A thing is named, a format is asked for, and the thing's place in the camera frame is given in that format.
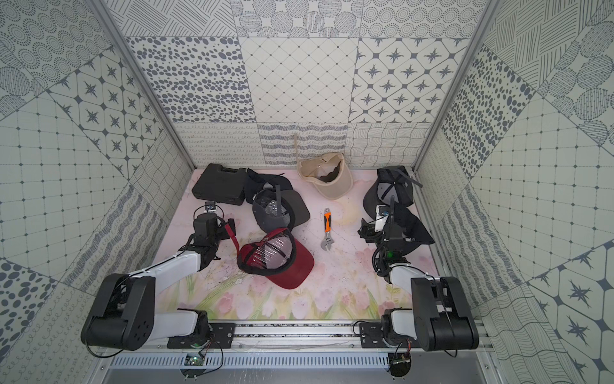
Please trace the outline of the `dark grey baseball cap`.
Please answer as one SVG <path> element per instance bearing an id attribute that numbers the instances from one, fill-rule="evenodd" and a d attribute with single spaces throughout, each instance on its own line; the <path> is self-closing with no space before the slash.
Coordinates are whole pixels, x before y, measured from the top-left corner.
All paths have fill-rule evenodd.
<path id="1" fill-rule="evenodd" d="M 377 179 L 363 198 L 363 208 L 371 219 L 376 218 L 378 206 L 390 206 L 392 201 L 409 208 L 413 205 L 413 188 L 423 184 L 410 176 L 405 166 L 386 166 L 377 169 Z"/>

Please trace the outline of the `black cap with white logo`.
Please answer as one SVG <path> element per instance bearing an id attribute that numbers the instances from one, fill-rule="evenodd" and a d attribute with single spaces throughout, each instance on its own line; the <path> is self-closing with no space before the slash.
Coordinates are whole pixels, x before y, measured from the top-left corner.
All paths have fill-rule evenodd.
<path id="1" fill-rule="evenodd" d="M 260 174 L 254 170 L 246 170 L 246 180 L 244 182 L 244 194 L 247 203 L 252 204 L 254 197 L 263 189 L 273 189 L 280 187 L 280 190 L 292 190 L 291 181 L 284 174 Z"/>

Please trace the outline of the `beige baseball cap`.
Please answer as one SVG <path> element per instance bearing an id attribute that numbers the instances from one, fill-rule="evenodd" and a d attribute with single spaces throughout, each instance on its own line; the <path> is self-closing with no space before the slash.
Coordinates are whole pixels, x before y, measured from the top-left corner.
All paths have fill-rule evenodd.
<path id="1" fill-rule="evenodd" d="M 299 177 L 311 183 L 324 198 L 337 200 L 350 192 L 353 176 L 342 153 L 329 152 L 315 158 L 300 159 L 296 135 L 294 152 Z"/>

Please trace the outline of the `red baseball cap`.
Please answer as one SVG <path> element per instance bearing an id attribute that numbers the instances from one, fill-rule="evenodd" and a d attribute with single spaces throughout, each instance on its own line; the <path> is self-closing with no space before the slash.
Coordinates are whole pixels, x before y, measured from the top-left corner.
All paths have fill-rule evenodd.
<path id="1" fill-rule="evenodd" d="M 313 270 L 314 257 L 289 228 L 278 228 L 259 242 L 244 246 L 239 246 L 229 223 L 225 230 L 236 248 L 238 268 L 248 275 L 263 276 L 280 288 L 294 290 Z"/>

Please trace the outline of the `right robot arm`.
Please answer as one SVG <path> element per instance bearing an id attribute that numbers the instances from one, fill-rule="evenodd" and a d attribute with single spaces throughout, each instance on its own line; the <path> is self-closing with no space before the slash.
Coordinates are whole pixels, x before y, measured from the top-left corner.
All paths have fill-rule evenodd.
<path id="1" fill-rule="evenodd" d="M 381 217 L 361 221 L 360 238 L 376 245 L 372 267 L 388 284 L 407 292 L 412 306 L 388 309 L 382 315 L 380 338 L 389 346 L 415 342 L 425 351 L 448 354 L 475 350 L 480 337 L 465 291 L 458 278 L 437 277 L 415 267 L 406 256 L 434 239 L 420 220 L 399 224 Z"/>

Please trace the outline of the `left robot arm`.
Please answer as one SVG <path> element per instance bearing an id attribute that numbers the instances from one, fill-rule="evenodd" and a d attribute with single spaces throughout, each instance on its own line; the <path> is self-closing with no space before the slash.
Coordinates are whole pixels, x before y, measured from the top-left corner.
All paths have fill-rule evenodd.
<path id="1" fill-rule="evenodd" d="M 168 339 L 171 347 L 203 348 L 211 344 L 213 331 L 204 310 L 156 310 L 161 292 L 217 259 L 221 241 L 238 245 L 235 221 L 214 212 L 196 217 L 193 229 L 177 254 L 142 270 L 104 278 L 81 332 L 81 341 L 89 352 L 93 347 L 135 351 L 158 339 Z"/>

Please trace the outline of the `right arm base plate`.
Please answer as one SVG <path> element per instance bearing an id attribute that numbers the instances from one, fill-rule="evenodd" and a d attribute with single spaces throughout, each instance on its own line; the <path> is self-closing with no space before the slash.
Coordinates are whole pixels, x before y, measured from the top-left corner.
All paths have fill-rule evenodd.
<path id="1" fill-rule="evenodd" d="M 409 344 L 419 345 L 414 335 L 397 334 L 391 327 L 377 322 L 356 321 L 353 324 L 353 333 L 360 339 L 362 349 L 407 347 Z"/>

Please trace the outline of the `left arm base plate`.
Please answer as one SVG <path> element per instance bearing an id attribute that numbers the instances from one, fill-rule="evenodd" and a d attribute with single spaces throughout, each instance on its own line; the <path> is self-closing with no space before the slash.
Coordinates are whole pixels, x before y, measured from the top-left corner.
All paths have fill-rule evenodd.
<path id="1" fill-rule="evenodd" d="M 236 325 L 236 323 L 207 323 L 206 325 L 198 325 L 196 330 L 190 335 L 169 338 L 166 347 L 171 350 L 201 350 L 212 342 L 214 347 L 222 348 L 222 350 L 230 349 Z"/>

